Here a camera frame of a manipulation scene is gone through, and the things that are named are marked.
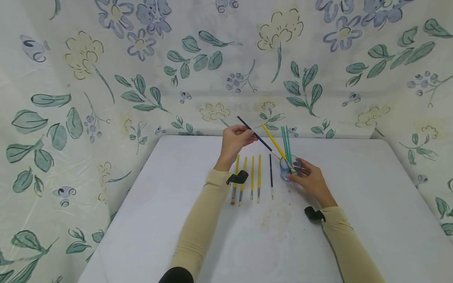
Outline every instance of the hand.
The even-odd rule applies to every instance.
[[[236,161],[237,154],[241,149],[257,141],[258,138],[253,134],[255,132],[248,130],[245,126],[235,125],[223,130],[222,150],[217,164],[214,167],[217,171],[229,171],[231,165]]]
[[[300,169],[297,175],[288,174],[286,177],[303,186],[310,195],[318,200],[322,208],[338,206],[326,185],[321,169],[302,158],[299,159],[304,168]]]

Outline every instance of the fabric curtain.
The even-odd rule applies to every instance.
[[[452,9],[5,2],[0,282],[76,282],[158,139],[238,115],[261,135],[385,140],[453,240]]]

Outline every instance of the yellow paintbrush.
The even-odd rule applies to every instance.
[[[283,152],[283,150],[280,148],[279,144],[275,141],[274,137],[270,134],[270,132],[268,131],[268,129],[266,128],[266,126],[264,126],[263,123],[261,123],[261,126],[263,126],[263,129],[266,131],[267,135],[269,136],[270,140],[274,143],[274,146],[277,148],[277,150],[279,151],[280,155],[282,156],[282,158],[285,160],[286,164],[288,165],[288,167],[290,168],[291,172],[296,172],[296,170],[294,170],[293,166],[289,163],[289,161],[286,159],[286,155],[285,153]]]
[[[235,174],[237,175],[239,173],[239,155],[237,155],[236,157],[236,171],[235,171]],[[233,193],[231,194],[231,202],[230,204],[231,205],[234,205],[235,203],[235,199],[236,199],[236,186],[237,184],[236,183],[233,183]]]
[[[260,203],[260,190],[261,190],[261,154],[258,155],[258,203]]]
[[[247,157],[244,159],[244,171],[247,172]],[[244,184],[241,184],[241,192],[239,193],[239,206],[241,206],[241,201],[242,201],[242,191],[244,190]]]
[[[255,174],[254,172],[254,166],[255,166],[255,157],[252,156],[252,193],[250,195],[250,199],[253,200],[253,175]]]

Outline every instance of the table surface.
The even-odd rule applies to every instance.
[[[79,282],[158,282],[221,142],[221,137],[162,137]],[[453,246],[386,142],[291,139],[291,150],[323,170],[333,196],[386,282],[451,282]],[[230,197],[224,204],[198,282],[341,282],[321,225],[304,215],[305,207],[317,204],[303,189],[280,178],[274,157],[271,200],[269,152],[259,142],[241,151],[240,168],[248,156],[249,173],[252,155],[254,200],[249,176],[242,206],[237,201],[231,206]]]

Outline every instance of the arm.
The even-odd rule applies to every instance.
[[[244,126],[223,131],[222,150],[216,166],[184,222],[169,270],[160,283],[193,283],[197,280],[217,227],[220,211],[228,196],[231,165],[240,150],[257,138]]]
[[[354,229],[338,207],[326,185],[321,169],[306,160],[302,174],[287,177],[305,188],[320,203],[321,212],[325,217],[323,230],[332,244],[337,256],[338,266],[345,283],[385,283],[373,259],[367,253]]]

